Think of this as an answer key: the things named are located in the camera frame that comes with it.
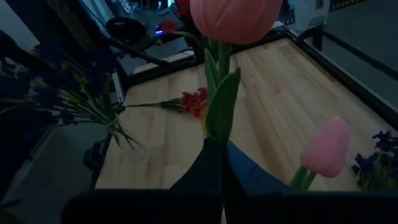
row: light wood floor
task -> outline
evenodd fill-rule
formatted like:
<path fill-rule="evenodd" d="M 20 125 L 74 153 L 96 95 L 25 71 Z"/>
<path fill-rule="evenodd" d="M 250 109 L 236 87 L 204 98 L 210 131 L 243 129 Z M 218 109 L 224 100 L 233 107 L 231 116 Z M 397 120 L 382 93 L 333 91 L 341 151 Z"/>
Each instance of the light wood floor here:
<path fill-rule="evenodd" d="M 346 167 L 335 179 L 317 176 L 310 189 L 356 190 L 350 170 L 356 153 L 373 153 L 371 136 L 392 128 L 287 39 L 232 56 L 231 68 L 235 66 L 242 68 L 242 80 L 233 142 L 263 169 L 288 182 L 310 138 L 325 121 L 340 116 L 352 132 Z M 168 100 L 201 86 L 206 86 L 202 65 L 130 88 L 125 105 Z M 98 189 L 167 189 L 202 147 L 199 120 L 190 115 L 129 108 L 121 119 L 150 154 L 130 162 L 112 140 Z"/>

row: tulip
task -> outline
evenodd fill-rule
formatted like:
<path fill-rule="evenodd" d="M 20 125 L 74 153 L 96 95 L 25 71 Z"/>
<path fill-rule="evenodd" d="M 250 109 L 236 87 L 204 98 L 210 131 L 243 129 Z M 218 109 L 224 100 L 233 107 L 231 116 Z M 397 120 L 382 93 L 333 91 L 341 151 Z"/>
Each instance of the tulip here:
<path fill-rule="evenodd" d="M 264 37 L 278 16 L 282 0 L 191 0 L 199 31 L 215 40 L 250 44 Z"/>
<path fill-rule="evenodd" d="M 341 118 L 329 121 L 300 155 L 301 165 L 324 177 L 343 170 L 349 144 L 349 127 Z"/>

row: wooden surface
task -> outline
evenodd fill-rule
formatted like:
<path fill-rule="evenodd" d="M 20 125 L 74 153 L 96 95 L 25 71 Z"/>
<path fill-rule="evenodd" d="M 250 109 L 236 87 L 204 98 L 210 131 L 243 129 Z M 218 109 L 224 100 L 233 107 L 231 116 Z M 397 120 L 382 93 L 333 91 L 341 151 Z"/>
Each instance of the wooden surface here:
<path fill-rule="evenodd" d="M 263 169 L 288 182 L 300 164 L 300 152 L 318 128 L 341 116 L 352 132 L 346 167 L 335 179 L 317 176 L 310 189 L 355 190 L 350 167 L 356 153 L 372 154 L 371 136 L 392 128 L 288 39 L 232 56 L 232 69 L 237 65 L 242 80 L 234 143 Z M 168 100 L 201 86 L 206 86 L 202 65 L 130 88 L 125 105 Z M 167 189 L 200 152 L 203 133 L 199 120 L 189 114 L 129 108 L 120 116 L 150 149 L 149 158 L 130 162 L 112 140 L 98 189 Z"/>

